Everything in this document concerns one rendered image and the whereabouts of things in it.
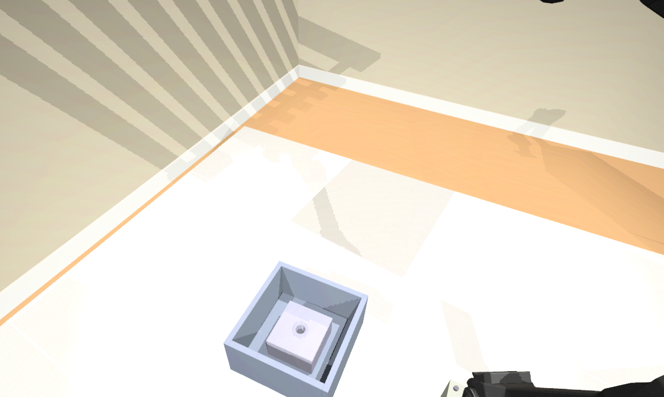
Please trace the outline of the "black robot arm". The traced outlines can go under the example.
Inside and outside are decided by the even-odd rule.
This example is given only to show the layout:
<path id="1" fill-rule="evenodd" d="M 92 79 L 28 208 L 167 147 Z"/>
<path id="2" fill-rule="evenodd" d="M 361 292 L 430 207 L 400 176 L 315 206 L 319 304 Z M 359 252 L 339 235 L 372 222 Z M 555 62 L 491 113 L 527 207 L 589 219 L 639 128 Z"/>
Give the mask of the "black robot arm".
<path id="1" fill-rule="evenodd" d="M 639 0 L 664 18 L 664 0 Z M 664 397 L 664 375 L 651 382 L 633 382 L 603 390 L 536 387 L 530 371 L 472 372 L 462 397 Z"/>

